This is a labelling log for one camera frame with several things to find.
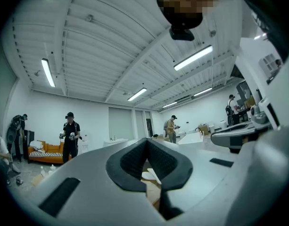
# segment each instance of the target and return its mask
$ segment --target sofa armrest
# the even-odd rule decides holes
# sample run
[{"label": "sofa armrest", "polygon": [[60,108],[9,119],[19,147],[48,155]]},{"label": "sofa armrest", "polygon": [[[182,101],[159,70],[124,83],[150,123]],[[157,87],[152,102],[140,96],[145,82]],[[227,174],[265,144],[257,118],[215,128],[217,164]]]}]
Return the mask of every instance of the sofa armrest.
[{"label": "sofa armrest", "polygon": [[28,155],[30,155],[31,152],[35,152],[35,149],[31,146],[28,147]]}]

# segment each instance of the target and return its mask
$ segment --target person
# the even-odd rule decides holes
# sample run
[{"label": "person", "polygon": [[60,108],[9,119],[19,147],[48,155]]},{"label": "person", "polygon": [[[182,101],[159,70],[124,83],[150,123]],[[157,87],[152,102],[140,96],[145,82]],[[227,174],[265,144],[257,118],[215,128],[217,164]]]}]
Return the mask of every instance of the person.
[{"label": "person", "polygon": [[[14,145],[15,145],[15,150],[16,150],[17,161],[19,163],[22,161],[21,151],[20,151],[20,147],[19,147],[19,141],[20,141],[20,136],[22,136],[23,142],[26,141],[26,137],[24,135],[25,121],[26,120],[28,120],[27,114],[24,114],[23,116],[17,115],[15,117],[13,117],[11,120],[11,124],[15,123],[17,125]],[[7,148],[8,148],[8,151],[10,154],[11,154],[11,147],[12,147],[12,143],[8,143]]]},{"label": "person", "polygon": [[[256,14],[258,26],[267,34],[282,61],[289,54],[289,0],[244,0]],[[157,3],[172,24],[181,21],[187,29],[201,24],[205,8],[212,7],[215,0],[157,0]]]},{"label": "person", "polygon": [[0,176],[3,183],[10,185],[8,177],[9,160],[11,159],[10,154],[6,148],[6,144],[3,138],[0,136]]},{"label": "person", "polygon": [[66,163],[69,160],[69,154],[72,158],[77,156],[77,142],[80,137],[80,126],[74,121],[74,114],[69,112],[66,116],[67,122],[63,127],[63,134],[59,135],[62,139],[65,137],[64,150],[63,150],[63,162]]},{"label": "person", "polygon": [[238,112],[239,108],[236,105],[236,103],[234,102],[234,98],[235,98],[235,96],[229,95],[229,100],[227,102],[227,105],[230,106],[230,108],[233,111],[232,121],[233,121],[233,124],[236,125],[236,124],[239,124],[239,112]]},{"label": "person", "polygon": [[169,137],[169,141],[172,143],[176,143],[176,133],[174,131],[174,120],[177,119],[175,115],[172,115],[171,119],[167,121],[166,132]]}]

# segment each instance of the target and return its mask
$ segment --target orange sofa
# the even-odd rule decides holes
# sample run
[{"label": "orange sofa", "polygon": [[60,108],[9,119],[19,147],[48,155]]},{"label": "orange sofa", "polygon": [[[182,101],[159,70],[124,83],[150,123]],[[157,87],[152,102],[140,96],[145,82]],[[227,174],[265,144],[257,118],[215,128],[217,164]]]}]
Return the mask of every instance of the orange sofa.
[{"label": "orange sofa", "polygon": [[[43,144],[42,150],[44,150],[46,153],[63,153],[64,149],[64,143],[61,142],[60,145],[50,145],[47,144],[44,141],[41,141]],[[32,152],[35,152],[35,149],[33,147],[28,147],[28,163],[30,161],[41,161],[41,162],[47,162],[52,164],[63,164],[63,157],[61,156],[49,156],[49,157],[32,157],[30,154]]]}]

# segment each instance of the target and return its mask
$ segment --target white table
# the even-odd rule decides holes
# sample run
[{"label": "white table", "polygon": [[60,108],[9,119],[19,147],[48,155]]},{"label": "white table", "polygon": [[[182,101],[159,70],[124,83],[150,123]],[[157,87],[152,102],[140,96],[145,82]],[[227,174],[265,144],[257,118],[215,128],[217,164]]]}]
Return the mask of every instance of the white table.
[{"label": "white table", "polygon": [[186,134],[184,138],[182,138],[177,144],[182,145],[182,144],[190,144],[190,143],[203,143],[203,137],[200,138],[200,133],[191,133],[191,134]]},{"label": "white table", "polygon": [[125,142],[125,141],[128,141],[128,140],[129,139],[119,138],[119,139],[116,139],[115,141],[104,141],[103,147],[110,146],[110,145],[115,145],[115,144],[118,144],[118,143],[121,143],[121,142]]}]

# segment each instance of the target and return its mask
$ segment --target white pillow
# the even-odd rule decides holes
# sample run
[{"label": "white pillow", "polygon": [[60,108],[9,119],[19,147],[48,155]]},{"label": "white pillow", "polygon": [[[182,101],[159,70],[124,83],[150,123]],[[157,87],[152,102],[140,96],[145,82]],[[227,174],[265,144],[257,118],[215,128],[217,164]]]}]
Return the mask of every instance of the white pillow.
[{"label": "white pillow", "polygon": [[42,149],[42,142],[41,141],[32,141],[30,142],[30,147],[33,147],[36,151]]}]

